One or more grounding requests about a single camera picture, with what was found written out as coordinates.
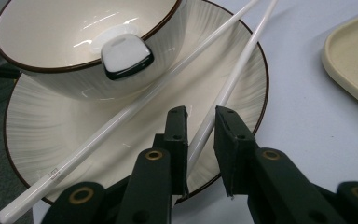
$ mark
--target white chopstick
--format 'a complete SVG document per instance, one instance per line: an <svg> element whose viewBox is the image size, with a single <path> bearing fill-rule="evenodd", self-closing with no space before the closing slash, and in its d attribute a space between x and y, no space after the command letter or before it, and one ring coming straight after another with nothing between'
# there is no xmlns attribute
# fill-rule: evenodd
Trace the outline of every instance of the white chopstick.
<svg viewBox="0 0 358 224"><path fill-rule="evenodd" d="M233 92L235 85L240 78L241 72L244 69L244 66L248 63L249 58L255 48L255 45L258 42L261 33L263 32L266 24L269 20L269 16L271 15L273 9L275 8L276 3L278 0L272 0L269 4L261 22L258 24L255 32L251 35L248 43L246 44L243 52L241 53L240 58L237 60L237 63L234 66L234 69L228 76L225 85L220 90L219 94L215 98L211 108L208 111L208 114L202 121L199 129L197 130L195 136L193 137L190 145L188 146L188 168L187 168L187 176L191 173L191 170L194 168L195 163L197 162L198 158L200 157L200 153L204 148L206 142L208 141L209 135L211 134L213 127L214 127L214 115L215 115L215 108L218 105L224 106L226 105L229 96Z"/></svg>
<svg viewBox="0 0 358 224"><path fill-rule="evenodd" d="M176 75L207 49L229 27L236 23L257 1L258 0L251 0L251 2L243 7L238 13L233 15L228 21L209 35L191 54L169 69L159 80L135 99L132 104L123 108L107 121L102 128L93 134L92 137L75 150L69 157L54 167L50 173L44 175L24 191L22 195L2 209L0 211L0 222L4 224L15 222L26 211L31 209L35 203L45 197L66 176L74 171L81 162L95 151L97 146L100 145L112 131L132 118L139 110L141 110L141 108L150 102L150 100L153 99Z"/></svg>

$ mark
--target white table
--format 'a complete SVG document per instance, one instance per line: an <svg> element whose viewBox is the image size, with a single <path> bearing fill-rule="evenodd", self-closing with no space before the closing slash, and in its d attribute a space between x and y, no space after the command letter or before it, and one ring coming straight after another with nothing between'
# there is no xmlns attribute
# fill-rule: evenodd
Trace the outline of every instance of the white table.
<svg viewBox="0 0 358 224"><path fill-rule="evenodd" d="M214 0L236 12L245 1ZM243 18L251 29L269 4ZM358 15L358 0L281 0L260 43L267 56L269 97L256 134L261 147L286 153L312 182L331 191L358 181L358 101L324 71L321 51L338 25ZM34 223L48 206L34 207ZM253 223L246 196L226 197L221 180L176 205L172 223Z"/></svg>

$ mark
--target white bowl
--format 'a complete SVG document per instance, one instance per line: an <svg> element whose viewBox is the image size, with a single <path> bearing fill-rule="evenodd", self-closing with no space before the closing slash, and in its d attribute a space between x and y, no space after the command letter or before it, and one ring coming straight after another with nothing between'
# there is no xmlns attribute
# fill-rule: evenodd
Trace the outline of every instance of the white bowl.
<svg viewBox="0 0 358 224"><path fill-rule="evenodd" d="M188 3L190 13L185 44L178 60L230 17L229 12L215 4ZM191 141L249 37L250 31L238 22L137 115L112 133L47 196L48 201L54 202L64 189L77 182L94 181L107 188L129 175L137 155L152 147L154 134L164 132L167 112L171 108L186 106ZM244 71L227 107L236 110L255 132L263 117L269 90L267 62L259 45ZM113 102L82 102L63 98L29 77L21 76L6 117L7 154L19 178L26 186L32 185L130 104L133 97ZM188 179L192 193L203 189L219 175L212 139Z"/></svg>
<svg viewBox="0 0 358 224"><path fill-rule="evenodd" d="M186 14L186 0L11 0L0 14L0 53L59 94L118 98L146 87L172 64L183 44ZM140 36L155 61L136 76L112 81L98 48L126 33Z"/></svg>

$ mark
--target plate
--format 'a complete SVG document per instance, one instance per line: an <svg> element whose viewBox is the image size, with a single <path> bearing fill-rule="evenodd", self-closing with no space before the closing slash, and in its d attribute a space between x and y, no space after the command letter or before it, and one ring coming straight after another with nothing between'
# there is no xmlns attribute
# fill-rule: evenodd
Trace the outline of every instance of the plate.
<svg viewBox="0 0 358 224"><path fill-rule="evenodd" d="M179 59L230 15L213 3L191 1L185 45ZM137 155L152 146L155 133L164 132L166 114L171 108L186 106L188 139L191 141L249 37L249 28L242 22L229 29L137 115L113 132L45 200L54 202L64 189L77 182L93 181L107 188L129 175ZM266 108L269 90L267 61L260 45L243 71L227 107L236 110L255 133ZM13 169L26 186L32 185L135 97L101 102L77 101L21 76L11 95L6 116L7 154ZM211 139L188 179L192 194L219 176Z"/></svg>
<svg viewBox="0 0 358 224"><path fill-rule="evenodd" d="M327 37L322 62L329 76L358 100L358 17Z"/></svg>

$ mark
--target brown rim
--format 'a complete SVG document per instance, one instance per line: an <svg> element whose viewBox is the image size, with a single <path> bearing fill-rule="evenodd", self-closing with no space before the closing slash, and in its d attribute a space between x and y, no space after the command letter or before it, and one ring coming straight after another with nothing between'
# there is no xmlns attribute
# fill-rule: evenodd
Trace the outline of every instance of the brown rim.
<svg viewBox="0 0 358 224"><path fill-rule="evenodd" d="M221 9L225 10L227 13L229 13L230 15L233 15L232 12L228 11L227 9L217 5L216 3L213 3L213 2L210 2L208 0L202 0L204 2L207 2L209 4L212 4L216 7L220 7ZM243 21L240 21L240 23L252 34L252 30L243 22ZM257 120L257 124L255 125L255 128L253 130L253 134L256 134L257 133L257 130L258 128L260 127L260 124L261 124L261 121L262 119L264 118L264 114L266 112L266 108L267 108L267 102L268 102L268 99L269 99L269 67L268 67L268 64L267 64L267 58L266 58L266 55L264 53L264 50L261 48L261 45L259 42L257 42L257 46L258 48L260 49L260 52L261 52L261 55L263 57L263 61L264 61L264 65L265 65L265 68L266 68L266 95L265 95L265 98L264 98L264 104L263 104L263 108L260 112L260 117L258 118ZM20 172L17 170L13 160L11 159L11 155L10 155L10 152L8 150L8 145L7 145L7 112L8 112L8 107L10 105L10 101L11 101L11 97L13 95L13 91L15 90L15 88L13 88L11 94L10 94L10 99L9 101L7 102L7 109L6 109L6 113L5 113L5 120L4 120L4 140L5 140L5 147L6 147L6 153L7 153L7 157L8 157L8 160L10 162L10 165L11 167L13 168L14 170L14 173L16 174L16 176L19 178L19 180L22 182L22 184L26 187L26 188L30 188L31 185L21 176ZM198 193L202 192L204 189L208 188L210 185L212 185L212 183L214 183L217 179L220 178L220 174L218 174L217 176L215 176L214 178L212 178L210 181L208 181L207 183L205 183L204 185L202 185L201 187L199 187L198 189L192 191L190 194L189 194L189 197L187 198L184 198L184 199L179 199L176 203L182 203L184 202L185 200L187 200L188 198L191 198L195 195L197 195ZM46 203L48 204L53 204L53 202L49 199L47 199L46 197L43 198L43 201L45 201Z"/></svg>
<svg viewBox="0 0 358 224"><path fill-rule="evenodd" d="M5 6L2 8L1 12L0 12L0 17L2 15L2 13L5 11L6 7L10 4L11 0L8 1ZM170 10L170 12L168 12L168 14L153 28L151 29L148 33L146 33L144 36L142 36L142 39L144 41L146 41L148 38L150 38L150 36L154 35L158 30L160 30L170 19L171 17L175 14L175 12L177 11L177 9L179 8L179 6L181 5L182 0L176 0L176 3L174 4L174 6L172 7L172 9ZM34 66L30 66L24 63L19 63L13 59L11 59L9 56L7 56L3 50L0 48L0 54L2 55L2 57L4 57L8 62L16 65L17 67L24 69L26 71L32 71L32 72L37 72L37 73L64 73L64 72L73 72L73 71L78 71L81 69L85 69L85 68L90 68L92 66L96 66L101 64L101 59L98 60L94 60L94 61L90 61L87 63L81 63L81 64L77 64L77 65L72 65L72 66L65 66L65 67L55 67L55 68L48 68L48 67L34 67Z"/></svg>

